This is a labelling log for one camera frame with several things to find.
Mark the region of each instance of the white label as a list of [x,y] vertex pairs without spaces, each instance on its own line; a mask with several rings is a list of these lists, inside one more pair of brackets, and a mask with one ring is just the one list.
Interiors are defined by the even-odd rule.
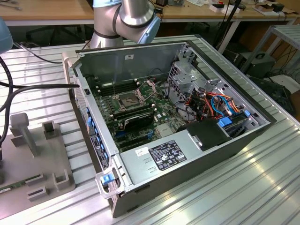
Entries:
[[134,55],[125,55],[125,60],[133,60]]
[[184,155],[180,155],[180,156],[178,156],[178,159],[181,159],[182,157],[184,157]]
[[10,187],[9,187],[9,188],[6,188],[6,189],[3,189],[3,190],[0,191],[0,194],[1,194],[1,193],[4,193],[4,192],[7,192],[7,191],[10,191],[10,190],[11,190]]
[[135,152],[136,152],[137,156],[142,156],[142,155],[145,155],[145,154],[149,153],[148,147],[144,147],[144,148],[135,150]]

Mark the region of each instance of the warning label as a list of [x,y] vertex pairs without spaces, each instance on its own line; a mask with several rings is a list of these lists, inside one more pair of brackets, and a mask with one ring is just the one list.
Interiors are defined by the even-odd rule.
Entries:
[[161,171],[187,159],[174,140],[149,149],[149,152]]

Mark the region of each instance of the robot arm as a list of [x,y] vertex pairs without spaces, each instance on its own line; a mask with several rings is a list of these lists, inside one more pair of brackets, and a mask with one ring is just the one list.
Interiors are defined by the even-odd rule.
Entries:
[[10,50],[13,46],[13,39],[7,25],[0,17],[0,54]]
[[160,18],[148,0],[94,0],[91,48],[122,46],[125,37],[138,44],[156,36]]

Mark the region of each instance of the slotted aluminum surface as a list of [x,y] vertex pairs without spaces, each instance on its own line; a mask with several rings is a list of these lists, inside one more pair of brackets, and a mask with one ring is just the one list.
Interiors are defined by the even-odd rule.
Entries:
[[[45,120],[60,124],[77,187],[74,191],[17,213],[0,224],[299,224],[299,123],[251,83],[203,39],[162,37],[154,42],[192,40],[243,89],[272,114],[277,124],[238,155],[207,170],[142,207],[112,218],[107,200],[94,182],[95,170],[66,90],[36,90],[17,95],[11,113],[27,112],[30,127]],[[34,52],[60,61],[64,51],[83,45],[45,47]],[[61,65],[49,64],[23,50],[2,55],[15,84],[64,83]],[[198,67],[209,72],[200,62]],[[7,82],[2,68],[0,80]],[[0,105],[7,88],[0,89]],[[3,128],[4,112],[0,113]]]
[[300,49],[300,26],[274,26],[271,31],[293,47]]

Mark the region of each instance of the green circuit board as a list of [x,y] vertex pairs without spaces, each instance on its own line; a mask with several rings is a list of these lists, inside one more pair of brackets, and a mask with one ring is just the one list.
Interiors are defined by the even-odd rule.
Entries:
[[[175,133],[180,126],[186,124],[185,120],[188,118],[183,119],[182,116],[175,111],[175,107],[169,99],[164,98],[163,88],[156,85],[155,90],[156,92],[153,94],[153,88],[149,85],[142,85],[139,88],[140,94],[145,99],[153,94],[145,101],[140,101],[140,99],[138,99],[135,90],[109,96],[101,96],[97,90],[93,91],[100,112],[120,151],[126,151]],[[145,112],[153,112],[154,121],[141,129],[131,132],[122,132],[120,129],[121,121],[112,117],[114,113],[126,112],[151,104],[154,104],[155,106],[145,110]]]

